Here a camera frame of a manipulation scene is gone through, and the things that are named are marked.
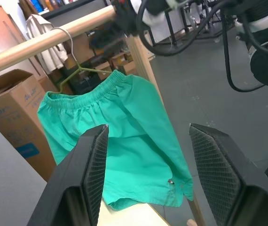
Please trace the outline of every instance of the green plastic hanger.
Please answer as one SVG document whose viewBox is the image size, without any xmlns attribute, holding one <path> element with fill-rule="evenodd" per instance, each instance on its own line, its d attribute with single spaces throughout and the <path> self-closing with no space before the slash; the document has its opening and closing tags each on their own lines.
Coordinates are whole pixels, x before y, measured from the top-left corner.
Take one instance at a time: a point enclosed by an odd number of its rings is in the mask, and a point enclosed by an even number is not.
<svg viewBox="0 0 268 226">
<path fill-rule="evenodd" d="M 72 73 L 70 76 L 68 76 L 66 79 L 64 79 L 61 83 L 60 83 L 60 91 L 59 92 L 56 92 L 56 93 L 62 93 L 63 92 L 63 87 L 64 85 L 73 77 L 75 76 L 76 74 L 78 74 L 79 72 L 82 72 L 82 71 L 87 71 L 87 72 L 97 72 L 97 73 L 109 73 L 111 74 L 112 72 L 108 72 L 108 71 L 102 71 L 102 70 L 96 70 L 96 69 L 91 69 L 91 68 L 84 68 L 84 67 L 81 67 L 81 65 L 79 64 L 78 60 L 76 59 L 76 57 L 74 56 L 74 53 L 73 53 L 73 41 L 72 41 L 72 37 L 71 35 L 69 34 L 69 32 L 64 29 L 64 28 L 61 28 L 61 27 L 54 27 L 52 30 L 54 29 L 59 29 L 61 31 L 64 31 L 70 38 L 70 41 L 71 41 L 71 54 L 72 54 L 72 57 L 74 59 L 74 61 L 76 62 L 77 66 L 78 66 L 78 69 Z"/>
</svg>

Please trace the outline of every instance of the wooden rod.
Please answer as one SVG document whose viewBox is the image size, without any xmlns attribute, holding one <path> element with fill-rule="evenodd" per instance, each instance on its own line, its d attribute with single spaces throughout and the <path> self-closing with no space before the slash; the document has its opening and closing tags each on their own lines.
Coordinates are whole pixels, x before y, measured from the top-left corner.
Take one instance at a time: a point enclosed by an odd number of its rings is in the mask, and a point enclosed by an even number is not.
<svg viewBox="0 0 268 226">
<path fill-rule="evenodd" d="M 128 38 L 126 38 L 126 43 L 129 47 L 132 58 L 135 62 L 135 66 L 136 66 L 139 76 L 145 78 L 146 80 L 149 80 L 151 83 L 154 84 L 162 100 L 160 90 L 156 82 L 155 75 L 153 73 L 148 56 L 146 55 L 145 47 L 142 44 L 142 41 L 140 40 L 139 37 L 129 36 Z"/>
<path fill-rule="evenodd" d="M 206 226 L 195 191 L 194 191 L 194 200 L 193 201 L 187 200 L 187 201 L 189 202 L 189 207 L 192 214 L 194 215 L 197 226 Z"/>
<path fill-rule="evenodd" d="M 61 27 L 74 37 L 110 21 L 114 15 L 113 6 L 107 6 Z M 56 29 L 9 48 L 0 53 L 0 71 L 68 39 L 69 37 L 65 32 Z"/>
<path fill-rule="evenodd" d="M 194 220 L 189 219 L 189 220 L 187 221 L 187 226 L 198 226 L 198 225 L 197 225 L 197 223 L 196 223 Z"/>
</svg>

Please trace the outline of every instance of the cardboard box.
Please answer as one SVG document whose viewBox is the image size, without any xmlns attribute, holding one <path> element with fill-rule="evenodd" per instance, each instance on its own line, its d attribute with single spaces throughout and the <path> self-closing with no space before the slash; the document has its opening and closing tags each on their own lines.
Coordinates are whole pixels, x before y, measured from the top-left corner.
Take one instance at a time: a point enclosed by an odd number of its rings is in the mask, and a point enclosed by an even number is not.
<svg viewBox="0 0 268 226">
<path fill-rule="evenodd" d="M 57 87 L 52 83 L 52 81 L 48 77 L 39 80 L 39 84 L 42 86 L 45 92 L 47 91 L 58 92 Z"/>
<path fill-rule="evenodd" d="M 85 33 L 78 35 L 72 39 L 73 41 L 73 53 L 77 61 L 81 64 L 94 56 L 93 51 L 89 48 L 89 40 Z M 64 63 L 64 66 L 67 69 L 75 67 L 77 64 L 74 61 L 71 55 L 71 42 L 67 41 L 67 45 L 64 45 L 67 48 L 68 58 Z"/>
<path fill-rule="evenodd" d="M 44 94 L 29 72 L 16 69 L 0 76 L 0 132 L 47 181 L 56 164 L 37 117 Z"/>
<path fill-rule="evenodd" d="M 130 74 L 137 75 L 137 76 L 139 75 L 136 70 L 134 61 L 124 62 L 123 65 L 118 66 L 118 70 L 125 75 L 130 75 Z"/>
<path fill-rule="evenodd" d="M 125 62 L 127 62 L 125 58 L 124 53 L 119 53 L 110 59 L 110 63 L 113 65 L 114 68 L 118 68 L 118 66 L 123 65 Z"/>
<path fill-rule="evenodd" d="M 52 71 L 49 75 L 50 80 L 54 81 L 54 86 L 56 86 L 57 90 L 60 89 L 60 83 L 65 79 L 65 77 L 63 77 L 62 73 L 56 69 L 54 71 Z M 69 84 L 66 83 L 63 87 L 63 94 L 67 94 L 67 95 L 74 95 L 72 89 L 70 88 Z"/>
<path fill-rule="evenodd" d="M 101 65 L 98 65 L 95 68 L 96 68 L 96 70 L 112 72 L 110 64 L 108 62 L 105 62 L 105 63 L 103 63 Z M 106 79 L 109 75 L 110 75 L 109 73 L 98 73 L 98 76 L 100 77 L 101 80 Z"/>
<path fill-rule="evenodd" d="M 131 62 L 133 61 L 133 57 L 132 57 L 132 54 L 130 52 L 128 53 L 125 53 L 125 58 L 128 62 Z"/>
</svg>

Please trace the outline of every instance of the blue label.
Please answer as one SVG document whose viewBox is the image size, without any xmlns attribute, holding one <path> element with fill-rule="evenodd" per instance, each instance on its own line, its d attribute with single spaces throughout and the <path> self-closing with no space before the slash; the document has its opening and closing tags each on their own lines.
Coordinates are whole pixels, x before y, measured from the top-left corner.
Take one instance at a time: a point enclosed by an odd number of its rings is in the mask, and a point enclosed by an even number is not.
<svg viewBox="0 0 268 226">
<path fill-rule="evenodd" d="M 39 150 L 33 143 L 28 143 L 23 146 L 17 147 L 16 150 L 22 155 L 22 157 L 30 158 L 39 154 Z"/>
<path fill-rule="evenodd" d="M 24 96 L 24 101 L 26 102 L 28 99 L 30 99 L 32 96 L 35 95 L 35 93 L 37 92 L 37 87 L 34 87 L 30 93 L 25 94 Z"/>
</svg>

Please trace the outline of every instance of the shelf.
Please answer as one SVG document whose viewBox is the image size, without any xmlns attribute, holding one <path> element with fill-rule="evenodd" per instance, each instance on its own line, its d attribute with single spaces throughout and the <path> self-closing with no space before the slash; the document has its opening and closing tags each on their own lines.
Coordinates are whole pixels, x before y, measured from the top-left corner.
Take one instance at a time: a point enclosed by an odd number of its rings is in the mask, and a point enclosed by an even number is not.
<svg viewBox="0 0 268 226">
<path fill-rule="evenodd" d="M 65 6 L 61 6 L 60 8 L 57 8 L 57 9 L 55 9 L 53 11 L 49 11 L 47 13 L 44 13 L 41 16 L 44 19 L 49 20 L 51 18 L 54 18 L 56 16 L 59 16 L 61 14 L 66 13 L 66 12 L 69 12 L 69 11 L 71 11 L 71 10 L 77 8 L 77 7 L 86 5 L 86 4 L 88 4 L 88 3 L 92 2 L 92 1 L 94 1 L 94 0 L 77 0 L 75 2 L 67 4 Z"/>
</svg>

